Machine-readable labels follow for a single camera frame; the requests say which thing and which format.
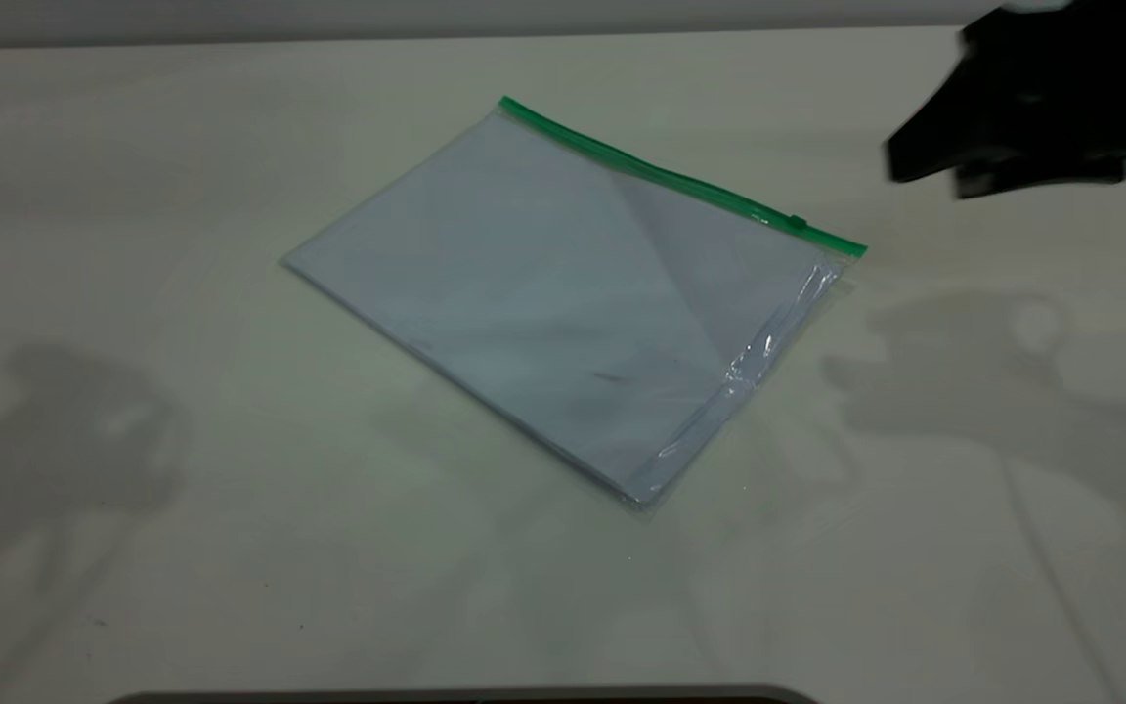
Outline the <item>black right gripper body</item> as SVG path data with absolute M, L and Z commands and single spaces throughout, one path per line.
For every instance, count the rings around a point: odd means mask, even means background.
M 1126 1 L 1001 6 L 960 32 L 984 143 L 1018 154 L 1126 153 Z

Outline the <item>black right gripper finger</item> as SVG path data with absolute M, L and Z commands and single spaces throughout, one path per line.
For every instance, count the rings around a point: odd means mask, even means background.
M 1033 186 L 1024 117 L 1035 112 L 1035 80 L 1002 72 L 951 72 L 885 142 L 892 182 L 951 172 L 957 186 Z
M 1047 186 L 1112 186 L 1126 180 L 1126 152 L 1047 157 L 957 152 L 951 155 L 951 173 L 958 199 Z

